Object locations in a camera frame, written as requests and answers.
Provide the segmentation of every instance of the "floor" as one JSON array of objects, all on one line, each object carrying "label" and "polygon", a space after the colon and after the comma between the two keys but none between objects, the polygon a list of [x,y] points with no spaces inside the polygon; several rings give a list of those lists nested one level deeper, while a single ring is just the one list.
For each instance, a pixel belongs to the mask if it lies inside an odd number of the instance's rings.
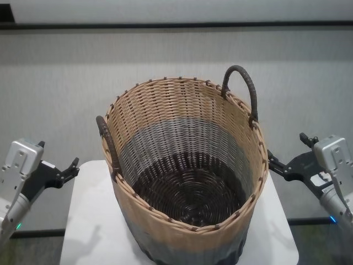
[{"label": "floor", "polygon": [[[352,265],[353,238],[336,225],[291,226],[298,265]],[[63,237],[11,239],[0,253],[1,265],[59,265]]]}]

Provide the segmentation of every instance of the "dark brown handle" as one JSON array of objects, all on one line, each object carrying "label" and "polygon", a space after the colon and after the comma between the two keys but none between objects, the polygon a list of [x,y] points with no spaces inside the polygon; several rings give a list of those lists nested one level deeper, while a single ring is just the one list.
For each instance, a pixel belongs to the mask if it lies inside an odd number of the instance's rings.
[{"label": "dark brown handle", "polygon": [[243,77],[245,83],[247,84],[247,86],[249,88],[250,100],[251,100],[251,104],[252,104],[252,114],[249,119],[249,123],[251,124],[251,122],[253,120],[258,121],[258,119],[259,119],[259,117],[258,117],[258,100],[256,97],[256,90],[255,90],[254,83],[253,83],[252,79],[250,78],[250,76],[248,75],[247,71],[242,66],[233,65],[230,68],[228,68],[226,74],[224,75],[221,95],[224,99],[226,98],[226,92],[229,91],[228,81],[229,81],[231,74],[234,71],[237,71],[240,73],[240,75]]},{"label": "dark brown handle", "polygon": [[122,171],[121,171],[119,158],[118,158],[117,153],[116,153],[116,149],[115,149],[115,145],[114,145],[114,142],[113,142],[113,138],[111,137],[109,128],[108,128],[104,118],[102,116],[97,116],[95,120],[96,120],[97,125],[98,125],[100,136],[102,136],[105,139],[106,144],[108,145],[109,153],[110,153],[110,156],[111,156],[111,166],[113,168],[113,172],[111,174],[111,178],[116,182],[116,180],[115,180],[116,173],[119,173],[119,174],[122,175]]}]

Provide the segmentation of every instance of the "wicker basket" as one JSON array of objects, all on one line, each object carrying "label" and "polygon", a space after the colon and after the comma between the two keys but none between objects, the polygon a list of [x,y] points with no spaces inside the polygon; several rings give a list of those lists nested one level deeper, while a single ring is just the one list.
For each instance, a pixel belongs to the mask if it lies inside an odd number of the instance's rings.
[{"label": "wicker basket", "polygon": [[[233,71],[251,111],[229,93]],[[222,87],[182,77],[136,84],[97,124],[116,199],[150,259],[238,262],[268,174],[256,92],[242,67],[230,67]]]}]

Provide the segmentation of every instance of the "white table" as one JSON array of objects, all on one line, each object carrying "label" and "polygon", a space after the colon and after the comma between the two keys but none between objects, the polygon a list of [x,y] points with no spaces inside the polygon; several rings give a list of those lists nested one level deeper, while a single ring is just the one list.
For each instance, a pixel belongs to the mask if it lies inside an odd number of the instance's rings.
[{"label": "white table", "polygon": [[[60,265],[154,264],[141,252],[125,224],[105,161],[90,161],[80,169],[73,187]],[[295,265],[298,258],[269,175],[238,264]]]}]

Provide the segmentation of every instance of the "black wall stripe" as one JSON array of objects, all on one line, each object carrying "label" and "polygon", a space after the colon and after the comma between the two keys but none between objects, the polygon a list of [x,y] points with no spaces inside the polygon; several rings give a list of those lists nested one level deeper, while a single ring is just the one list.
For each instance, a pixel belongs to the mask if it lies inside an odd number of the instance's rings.
[{"label": "black wall stripe", "polygon": [[230,23],[159,23],[159,24],[16,24],[0,23],[0,30],[23,29],[170,29],[170,28],[230,28],[230,27],[342,27],[353,26],[353,20],[283,21]]},{"label": "black wall stripe", "polygon": [[[296,225],[331,225],[334,224],[329,217],[323,218],[298,218],[298,219],[287,219],[290,226]],[[29,237],[51,237],[51,236],[64,236],[65,229],[53,229],[53,230],[37,230],[37,231],[16,231],[11,238],[12,239],[25,239]]]},{"label": "black wall stripe", "polygon": [[0,23],[14,23],[12,10],[10,4],[0,4]]}]

